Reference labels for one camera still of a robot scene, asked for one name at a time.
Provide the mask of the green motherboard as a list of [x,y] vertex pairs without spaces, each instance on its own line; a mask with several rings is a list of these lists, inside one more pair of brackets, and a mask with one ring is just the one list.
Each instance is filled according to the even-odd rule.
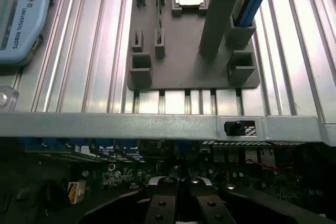
[[148,185],[152,177],[179,180],[204,177],[216,190],[226,184],[251,188],[322,214],[336,207],[336,148],[318,144],[281,146],[139,146],[97,151],[99,163],[77,164],[67,176],[49,179],[41,187],[46,213],[71,206],[69,182],[85,181],[82,201],[126,185]]

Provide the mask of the blue grey teach pendant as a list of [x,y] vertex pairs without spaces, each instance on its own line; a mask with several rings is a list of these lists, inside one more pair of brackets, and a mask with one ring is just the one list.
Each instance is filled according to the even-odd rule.
[[0,66],[27,64],[41,42],[52,0],[0,0]]

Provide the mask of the grey parts rack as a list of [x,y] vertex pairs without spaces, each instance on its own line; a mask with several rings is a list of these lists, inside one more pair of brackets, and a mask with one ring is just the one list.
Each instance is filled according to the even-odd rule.
[[259,86],[251,38],[255,24],[237,27],[237,0],[204,0],[182,7],[161,0],[161,44],[156,0],[133,0],[127,85],[131,90],[254,89]]

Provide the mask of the black open PC case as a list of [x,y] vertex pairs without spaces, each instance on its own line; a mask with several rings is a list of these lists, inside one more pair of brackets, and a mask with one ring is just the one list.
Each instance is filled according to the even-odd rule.
[[[100,114],[16,112],[17,90],[0,86],[0,224],[83,224],[83,217],[147,185],[101,191],[90,199],[46,213],[41,187],[68,175],[70,167],[102,161],[97,151],[114,147],[318,144],[336,148],[336,124],[301,116]],[[203,224],[180,181],[175,224]],[[209,179],[199,177],[212,185]]]

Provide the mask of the green RAM stick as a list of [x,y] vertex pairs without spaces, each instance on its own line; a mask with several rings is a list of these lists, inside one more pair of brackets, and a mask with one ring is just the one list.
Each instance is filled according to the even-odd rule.
[[156,29],[157,29],[157,43],[158,44],[161,44],[161,39],[162,39],[162,36],[161,36],[161,30],[162,30],[162,22],[161,22],[161,0],[156,0],[156,6],[157,6],[157,26],[156,26]]

